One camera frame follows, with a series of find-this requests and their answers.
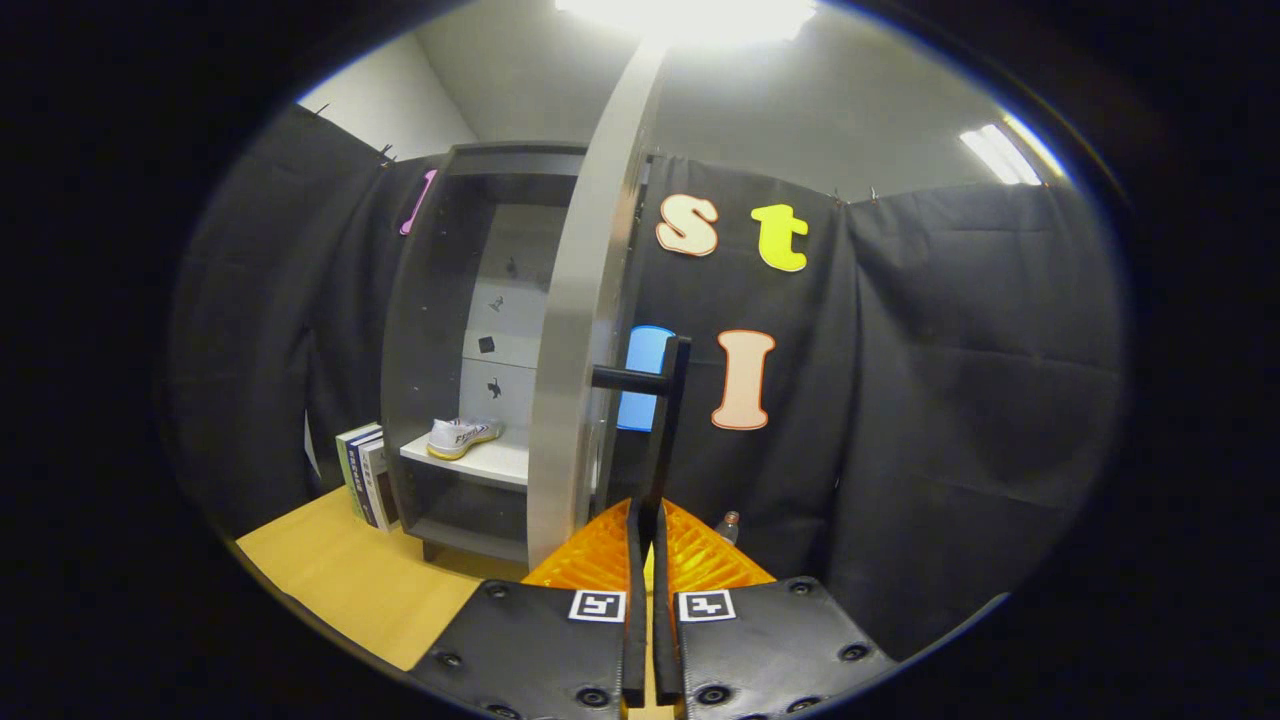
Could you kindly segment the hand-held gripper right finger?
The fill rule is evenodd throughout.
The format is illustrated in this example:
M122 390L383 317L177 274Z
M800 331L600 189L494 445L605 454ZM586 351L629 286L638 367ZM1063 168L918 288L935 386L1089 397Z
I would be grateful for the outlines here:
M771 577L673 503L652 548L655 700L677 719L795 719L896 667L815 578Z

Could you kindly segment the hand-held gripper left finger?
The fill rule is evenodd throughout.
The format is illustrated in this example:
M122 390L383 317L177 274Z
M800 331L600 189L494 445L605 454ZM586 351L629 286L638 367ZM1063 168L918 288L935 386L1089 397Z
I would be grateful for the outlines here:
M488 719L626 717L646 643L635 514L621 501L521 582L481 582L411 676Z

